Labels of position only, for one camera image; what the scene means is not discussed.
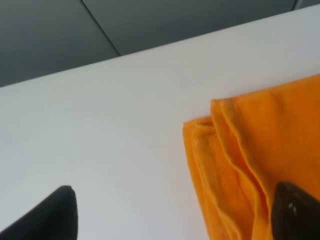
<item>black object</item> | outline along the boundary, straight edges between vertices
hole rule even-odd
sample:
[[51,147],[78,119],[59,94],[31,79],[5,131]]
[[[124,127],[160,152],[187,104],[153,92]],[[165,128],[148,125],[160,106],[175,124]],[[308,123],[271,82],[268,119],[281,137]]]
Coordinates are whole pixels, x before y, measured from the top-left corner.
[[274,240],[320,240],[320,202],[291,182],[279,182],[271,224]]
[[78,209],[74,190],[61,186],[0,232],[0,240],[76,240]]

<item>white surface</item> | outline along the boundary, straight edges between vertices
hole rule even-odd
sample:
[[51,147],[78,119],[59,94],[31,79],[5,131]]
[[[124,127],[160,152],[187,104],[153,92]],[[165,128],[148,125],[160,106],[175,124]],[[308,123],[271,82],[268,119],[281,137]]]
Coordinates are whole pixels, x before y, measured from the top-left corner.
[[0,229],[72,185],[79,240],[208,239],[183,122],[320,72],[320,5],[0,88]]

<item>orange cloth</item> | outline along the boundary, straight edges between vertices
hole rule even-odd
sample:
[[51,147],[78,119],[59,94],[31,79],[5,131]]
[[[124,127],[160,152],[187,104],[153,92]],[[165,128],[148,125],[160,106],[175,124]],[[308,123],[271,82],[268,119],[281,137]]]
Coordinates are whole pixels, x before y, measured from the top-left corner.
[[320,75],[211,102],[183,127],[211,240],[271,240],[276,185],[320,199]]

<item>white table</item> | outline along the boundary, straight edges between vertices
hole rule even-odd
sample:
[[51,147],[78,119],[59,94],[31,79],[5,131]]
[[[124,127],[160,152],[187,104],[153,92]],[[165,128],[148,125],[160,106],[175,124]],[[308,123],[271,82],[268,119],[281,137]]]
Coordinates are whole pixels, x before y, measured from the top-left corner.
[[0,88],[0,229],[60,185],[79,240],[208,239],[183,122],[320,72],[320,5]]

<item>folded towel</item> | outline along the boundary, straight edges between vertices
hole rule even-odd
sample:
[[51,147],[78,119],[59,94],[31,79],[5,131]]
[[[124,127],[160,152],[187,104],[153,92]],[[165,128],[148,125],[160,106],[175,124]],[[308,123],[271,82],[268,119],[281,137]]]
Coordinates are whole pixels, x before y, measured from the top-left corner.
[[183,138],[210,239],[271,240],[278,182],[320,199],[320,75],[213,100]]

